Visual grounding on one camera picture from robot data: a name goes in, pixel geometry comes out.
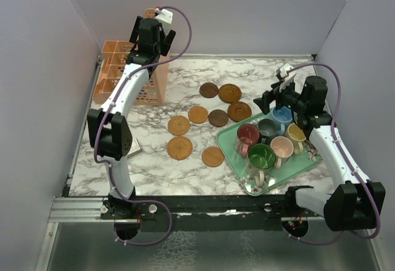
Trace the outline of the brown ringed wooden coaster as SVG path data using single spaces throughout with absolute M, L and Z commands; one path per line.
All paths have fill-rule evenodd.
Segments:
M 225 103 L 234 103 L 236 101 L 239 101 L 241 98 L 241 90 L 238 86 L 228 83 L 225 85 L 222 85 L 219 90 L 218 90 L 218 96 L 219 98 L 225 102 Z

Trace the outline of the dark walnut coaster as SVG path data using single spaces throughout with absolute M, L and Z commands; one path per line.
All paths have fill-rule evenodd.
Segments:
M 228 114 L 221 109 L 213 110 L 208 116 L 209 123 L 215 127 L 223 127 L 228 123 Z

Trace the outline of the dark brown wooden coaster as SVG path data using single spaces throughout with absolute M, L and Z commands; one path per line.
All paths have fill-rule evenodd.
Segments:
M 199 93 L 205 98 L 214 98 L 218 95 L 218 86 L 213 83 L 204 83 L 200 86 Z

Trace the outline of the light wooden coaster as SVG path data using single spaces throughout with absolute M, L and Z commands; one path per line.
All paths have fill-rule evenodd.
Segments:
M 210 146 L 205 148 L 202 153 L 202 161 L 209 167 L 218 167 L 224 161 L 225 156 L 220 148 Z
M 196 124 L 204 123 L 208 118 L 208 111 L 202 106 L 194 106 L 189 110 L 188 118 Z

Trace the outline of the mint green tray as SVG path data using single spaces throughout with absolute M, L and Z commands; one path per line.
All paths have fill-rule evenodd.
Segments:
M 264 185 L 258 187 L 256 185 L 256 179 L 249 177 L 244 171 L 247 160 L 235 151 L 235 141 L 237 129 L 242 124 L 257 124 L 260 120 L 266 118 L 267 116 L 264 114 L 253 115 L 246 120 L 225 128 L 217 134 L 217 144 L 219 148 L 222 150 L 225 159 L 228 161 L 243 190 L 250 196 L 265 194 L 277 186 L 317 166 L 318 163 L 321 162 L 318 151 L 307 142 L 303 142 L 304 152 L 298 156 L 292 155 L 279 169 L 271 168 L 265 173 Z

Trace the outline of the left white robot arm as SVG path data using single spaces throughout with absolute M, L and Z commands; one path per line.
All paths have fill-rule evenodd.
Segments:
M 133 137 L 127 115 L 142 87 L 149 81 L 160 57 L 166 56 L 176 35 L 171 30 L 173 14 L 157 12 L 153 18 L 137 17 L 131 34 L 133 43 L 117 83 L 100 109 L 90 109 L 87 115 L 89 141 L 94 160 L 104 164 L 110 180 L 109 197 L 118 199 L 115 211 L 123 218 L 132 217 L 136 203 L 131 197 L 135 187 L 130 180 L 127 154 Z

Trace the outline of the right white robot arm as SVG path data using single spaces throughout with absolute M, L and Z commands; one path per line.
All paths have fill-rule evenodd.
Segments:
M 324 110 L 327 91 L 324 78 L 309 76 L 301 93 L 296 92 L 294 82 L 283 80 L 253 100 L 264 114 L 270 112 L 271 102 L 291 110 L 297 126 L 322 157 L 336 187 L 332 194 L 308 186 L 290 187 L 283 208 L 291 216 L 305 209 L 314 212 L 325 219 L 332 231 L 380 230 L 385 188 L 359 169 L 341 141 L 332 116 Z

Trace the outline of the light wooden front coaster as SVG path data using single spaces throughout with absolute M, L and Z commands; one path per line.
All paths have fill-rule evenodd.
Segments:
M 224 161 L 225 156 L 220 148 L 210 146 L 205 148 L 202 153 L 202 161 L 209 167 L 218 167 Z

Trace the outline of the woven rattan coaster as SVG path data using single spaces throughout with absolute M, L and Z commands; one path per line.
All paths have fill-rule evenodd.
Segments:
M 167 153 L 172 159 L 183 160 L 193 151 L 192 142 L 184 136 L 176 136 L 167 144 Z
M 177 115 L 168 121 L 167 129 L 172 135 L 182 136 L 189 131 L 190 122 L 186 117 Z

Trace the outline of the grey mug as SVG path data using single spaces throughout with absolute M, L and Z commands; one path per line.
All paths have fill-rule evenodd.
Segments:
M 270 145 L 271 141 L 278 135 L 277 125 L 271 119 L 260 120 L 257 124 L 257 128 L 260 133 L 262 144 Z

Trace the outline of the red pink mug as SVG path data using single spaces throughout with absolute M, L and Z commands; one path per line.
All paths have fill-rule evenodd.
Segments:
M 250 123 L 242 124 L 236 132 L 235 151 L 241 157 L 247 157 L 248 150 L 255 145 L 260 138 L 259 129 Z

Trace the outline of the yellow mug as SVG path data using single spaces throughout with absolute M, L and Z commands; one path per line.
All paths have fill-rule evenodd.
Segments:
M 306 140 L 304 132 L 295 123 L 291 123 L 286 129 L 285 135 L 294 146 L 294 154 L 302 154 L 304 152 L 303 142 Z

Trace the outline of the green mug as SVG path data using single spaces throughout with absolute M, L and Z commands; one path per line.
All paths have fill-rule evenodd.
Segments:
M 274 150 L 266 144 L 253 145 L 247 154 L 244 172 L 261 188 L 265 184 L 266 174 L 274 167 L 276 155 Z

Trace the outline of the small silver card box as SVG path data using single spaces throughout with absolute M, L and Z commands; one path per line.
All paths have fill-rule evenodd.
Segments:
M 129 151 L 127 156 L 128 157 L 133 157 L 133 156 L 135 156 L 135 155 L 137 155 L 137 154 L 139 154 L 141 152 L 142 152 L 142 149 L 141 149 L 141 146 L 139 145 L 138 140 L 134 139 L 133 142 L 132 142 L 132 145 L 131 145 L 131 149 L 130 149 L 130 151 Z

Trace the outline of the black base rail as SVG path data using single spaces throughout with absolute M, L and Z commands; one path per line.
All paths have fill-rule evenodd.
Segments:
M 145 232 L 280 231 L 283 221 L 315 215 L 293 207 L 287 194 L 134 196 L 131 203 L 108 196 L 102 201 L 102 221 Z

